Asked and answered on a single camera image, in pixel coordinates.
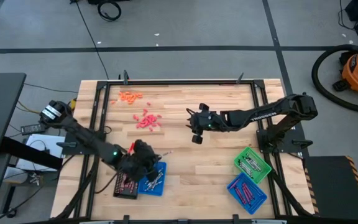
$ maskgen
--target green tray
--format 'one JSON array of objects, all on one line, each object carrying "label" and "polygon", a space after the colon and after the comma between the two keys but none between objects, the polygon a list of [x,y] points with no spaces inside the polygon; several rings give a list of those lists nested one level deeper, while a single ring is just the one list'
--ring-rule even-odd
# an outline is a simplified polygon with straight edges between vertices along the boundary
[{"label": "green tray", "polygon": [[[252,166],[245,160],[243,159],[244,157],[247,157],[246,155],[248,155],[249,158],[253,159],[254,161],[256,161],[256,163],[258,164],[258,166],[260,167],[260,169],[262,171],[257,171],[254,170],[252,168]],[[252,172],[252,177],[250,177],[247,172],[245,170],[243,170],[240,165],[238,160],[241,160]],[[259,157],[258,154],[256,154],[256,152],[254,150],[252,150],[250,147],[246,147],[235,159],[234,159],[234,165],[236,165],[236,167],[238,169],[241,170],[241,172],[245,173],[246,175],[248,175],[256,184],[259,184],[265,177],[266,175],[272,170],[272,168],[262,159]]]}]

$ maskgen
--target wooden tabletop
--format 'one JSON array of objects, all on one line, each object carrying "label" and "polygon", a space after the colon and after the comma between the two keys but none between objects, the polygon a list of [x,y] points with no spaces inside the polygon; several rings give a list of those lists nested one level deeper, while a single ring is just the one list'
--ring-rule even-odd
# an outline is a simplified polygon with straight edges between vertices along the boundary
[{"label": "wooden tabletop", "polygon": [[[96,80],[82,81],[77,98],[74,117],[80,124],[89,127]],[[269,102],[284,96],[279,79],[265,80]],[[129,105],[119,100],[120,91],[142,93],[143,99]],[[94,196],[93,220],[122,220],[130,215],[135,220],[158,219],[229,219],[232,214],[240,218],[273,218],[273,207],[267,178],[259,187],[268,199],[254,215],[249,215],[226,190],[239,170],[234,158],[246,146],[259,153],[255,131],[257,123],[250,123],[238,132],[203,134],[202,145],[192,143],[192,133],[185,127],[189,118],[185,108],[198,110],[200,103],[206,103],[211,110],[249,110],[254,107],[249,85],[154,85],[113,86],[108,106],[106,126],[112,128],[106,140],[128,149],[136,139],[150,144],[157,154],[174,150],[164,157],[167,163],[165,189],[162,197],[139,195],[137,200],[112,196],[115,181],[101,194]],[[133,114],[141,116],[143,109],[149,114],[160,114],[162,127],[137,129]],[[96,120],[98,128],[100,112]],[[282,116],[273,118],[276,123]],[[300,159],[281,154],[282,166],[288,188],[302,206],[313,213],[313,205]],[[62,170],[57,186],[51,217],[58,215],[70,201],[78,188],[83,156],[75,156]],[[102,162],[99,164],[96,190],[101,189],[114,175],[114,171]],[[281,191],[276,186],[280,212],[284,214]],[[88,192],[84,194],[81,214],[85,214]]]}]

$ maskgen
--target concrete floor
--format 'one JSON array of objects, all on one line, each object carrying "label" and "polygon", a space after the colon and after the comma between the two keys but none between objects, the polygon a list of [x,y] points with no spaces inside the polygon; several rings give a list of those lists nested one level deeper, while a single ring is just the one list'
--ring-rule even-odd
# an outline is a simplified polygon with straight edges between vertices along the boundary
[{"label": "concrete floor", "polygon": [[[27,83],[73,91],[78,89],[81,80],[106,78],[96,53],[81,52],[81,48],[92,48],[93,43],[77,7],[68,2],[4,0],[0,8],[0,49],[17,52],[17,49],[75,48],[79,52],[0,54],[0,72],[24,72]],[[355,32],[337,24],[338,0],[132,0],[119,3],[122,17],[116,22],[102,20],[96,6],[85,0],[79,5],[94,41],[100,42],[98,47],[135,47],[128,52],[114,49],[100,53],[110,78],[116,78],[124,69],[133,79],[237,78],[242,72],[244,78],[282,78],[286,73],[282,73],[274,48],[149,52],[142,48],[156,44],[160,47],[272,47],[266,2],[281,46],[358,44]],[[351,24],[346,14],[344,22]],[[283,52],[293,92],[306,91],[314,97],[318,107],[319,116],[303,123],[306,137],[314,141],[309,152],[312,156],[348,155],[354,158],[358,168],[358,113],[326,100],[311,82],[311,68],[321,53],[317,50]],[[332,83],[337,79],[338,70],[337,57],[332,56],[321,67],[321,79]],[[358,102],[358,95],[341,93],[341,96]],[[68,101],[74,97],[72,93],[25,86],[20,100],[34,110],[41,110],[52,99]],[[16,110],[11,124],[20,127],[37,120],[35,114]],[[15,133],[8,129],[6,135]],[[13,204],[21,202],[33,190],[18,190]],[[4,218],[0,223],[46,220],[55,189],[46,187],[42,191],[21,207],[15,218]]]}]

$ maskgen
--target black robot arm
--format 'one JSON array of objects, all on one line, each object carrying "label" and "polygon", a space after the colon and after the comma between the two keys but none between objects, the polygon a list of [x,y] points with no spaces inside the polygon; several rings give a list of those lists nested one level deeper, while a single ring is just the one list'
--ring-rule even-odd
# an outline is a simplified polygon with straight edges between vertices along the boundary
[{"label": "black robot arm", "polygon": [[95,151],[102,161],[117,171],[125,173],[130,179],[139,181],[145,175],[150,181],[158,176],[155,163],[161,158],[141,140],[135,142],[133,154],[117,144],[110,144],[98,138],[97,132],[84,128],[72,116],[70,107],[61,101],[51,101],[40,113],[40,123],[47,127],[63,128],[76,137],[85,147]]},{"label": "black robot arm", "polygon": [[260,106],[251,110],[210,111],[209,106],[200,104],[201,112],[186,109],[191,115],[189,128],[195,134],[192,141],[201,144],[203,131],[238,131],[249,123],[260,119],[269,118],[279,114],[285,114],[278,124],[267,128],[266,141],[274,142],[276,138],[282,138],[286,131],[294,127],[302,120],[311,120],[317,116],[316,105],[312,97],[306,95],[292,94],[274,103]]}]

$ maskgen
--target blue tray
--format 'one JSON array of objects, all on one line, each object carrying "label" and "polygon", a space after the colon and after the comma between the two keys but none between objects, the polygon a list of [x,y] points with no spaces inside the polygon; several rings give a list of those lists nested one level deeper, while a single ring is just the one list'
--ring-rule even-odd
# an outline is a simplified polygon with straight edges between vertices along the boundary
[{"label": "blue tray", "polygon": [[[251,200],[251,205],[249,205],[248,203],[243,204],[241,202],[241,199],[237,196],[236,194],[236,190],[234,190],[234,187],[232,187],[232,185],[236,183],[237,188],[239,189],[240,193],[242,194],[242,196],[244,198],[246,198],[246,196],[244,195],[244,192],[242,190],[242,183],[245,183],[249,190],[251,191],[252,195],[254,196],[254,199]],[[253,215],[258,208],[266,201],[267,196],[265,195],[265,193],[258,187],[257,184],[255,184],[255,182],[249,178],[247,175],[245,175],[245,173],[240,173],[228,186],[227,186],[227,190],[230,192],[230,194],[233,195],[233,197],[240,203],[240,205],[247,210],[248,213],[250,213],[251,215]]]},{"label": "blue tray", "polygon": [[143,177],[139,181],[139,187],[137,188],[137,193],[154,195],[154,196],[162,196],[162,193],[164,191],[164,184],[165,184],[165,174],[167,172],[167,163],[158,162],[156,166],[157,166],[157,170],[162,169],[163,176],[158,180],[159,182],[162,181],[161,184],[156,185],[153,190],[146,190],[147,184],[145,184],[145,183],[147,181],[147,177]]}]

